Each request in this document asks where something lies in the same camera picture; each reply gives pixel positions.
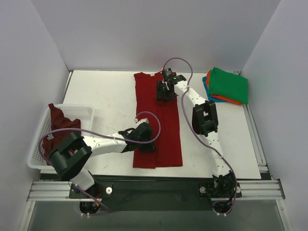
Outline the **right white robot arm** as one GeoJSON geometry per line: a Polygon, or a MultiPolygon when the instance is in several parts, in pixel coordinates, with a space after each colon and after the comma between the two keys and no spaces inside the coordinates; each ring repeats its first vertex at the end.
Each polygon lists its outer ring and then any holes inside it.
{"type": "Polygon", "coordinates": [[[208,149],[206,154],[214,178],[236,180],[234,170],[223,156],[218,137],[218,115],[216,105],[200,96],[190,87],[183,75],[176,75],[170,68],[161,71],[163,80],[156,84],[156,99],[171,101],[181,97],[181,108],[194,137],[208,149]]]}

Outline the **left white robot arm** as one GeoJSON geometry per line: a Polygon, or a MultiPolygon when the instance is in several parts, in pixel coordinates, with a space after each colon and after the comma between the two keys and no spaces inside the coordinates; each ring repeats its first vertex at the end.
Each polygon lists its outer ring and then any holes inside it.
{"type": "Polygon", "coordinates": [[[85,169],[90,157],[135,149],[150,152],[154,150],[152,139],[153,129],[146,119],[133,128],[112,134],[109,139],[72,132],[49,152],[48,159],[61,180],[71,181],[80,188],[82,195],[92,198],[97,186],[94,177],[85,169]]]}

